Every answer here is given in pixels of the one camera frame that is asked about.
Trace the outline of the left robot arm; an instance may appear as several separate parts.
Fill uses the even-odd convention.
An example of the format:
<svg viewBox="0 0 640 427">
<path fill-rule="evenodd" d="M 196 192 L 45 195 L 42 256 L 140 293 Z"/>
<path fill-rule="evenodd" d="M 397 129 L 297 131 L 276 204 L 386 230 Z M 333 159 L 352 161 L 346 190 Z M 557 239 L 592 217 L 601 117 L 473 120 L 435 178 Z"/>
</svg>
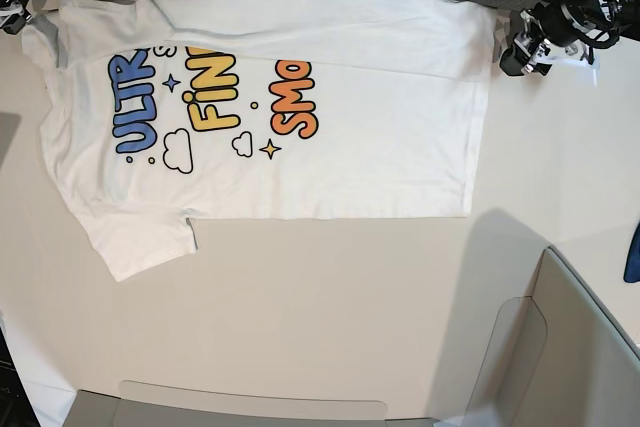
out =
<svg viewBox="0 0 640 427">
<path fill-rule="evenodd" d="M 511 34 L 500 57 L 510 77 L 545 76 L 555 64 L 597 73 L 597 53 L 613 47 L 639 24 L 639 0 L 539 0 L 519 13 L 522 28 Z"/>
</svg>

